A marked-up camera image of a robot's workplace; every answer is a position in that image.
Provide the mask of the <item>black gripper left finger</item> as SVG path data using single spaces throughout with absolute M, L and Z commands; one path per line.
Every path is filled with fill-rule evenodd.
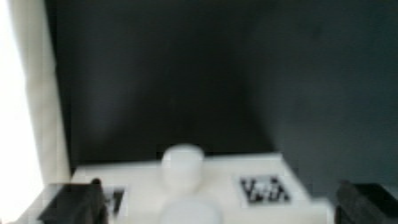
M 43 224 L 109 224 L 105 194 L 98 178 L 86 184 L 64 184 L 39 214 Z

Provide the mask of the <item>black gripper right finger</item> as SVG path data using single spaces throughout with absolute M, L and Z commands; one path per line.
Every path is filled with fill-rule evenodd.
M 380 184 L 345 181 L 336 199 L 334 224 L 398 224 L 398 198 Z

